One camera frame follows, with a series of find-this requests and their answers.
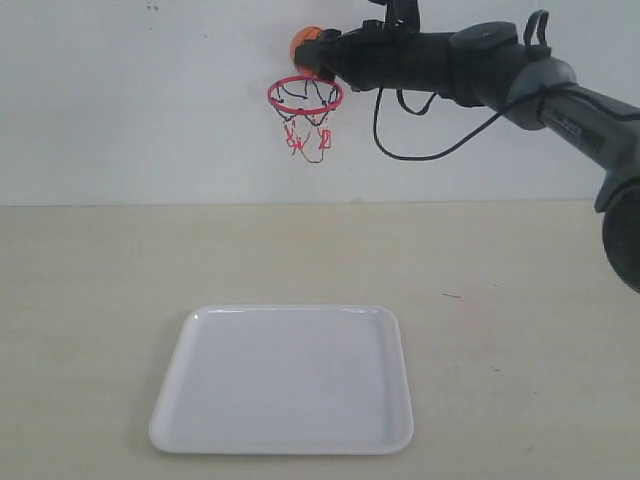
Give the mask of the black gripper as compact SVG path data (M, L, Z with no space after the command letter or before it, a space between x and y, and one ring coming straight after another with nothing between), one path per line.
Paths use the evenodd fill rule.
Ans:
M332 80L352 90L378 88L449 95L453 92L450 32L410 32L402 28L361 27L294 50L302 75Z

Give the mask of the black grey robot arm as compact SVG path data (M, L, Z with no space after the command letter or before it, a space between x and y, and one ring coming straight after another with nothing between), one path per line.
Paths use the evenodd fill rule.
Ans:
M603 248L617 276L638 290L639 110L580 86L551 54L547 18L534 13L523 35L502 21L421 33L371 20L302 40L292 57L297 67L357 92L429 92L465 108L490 108L524 130L556 133L604 170L594 204L603 216Z

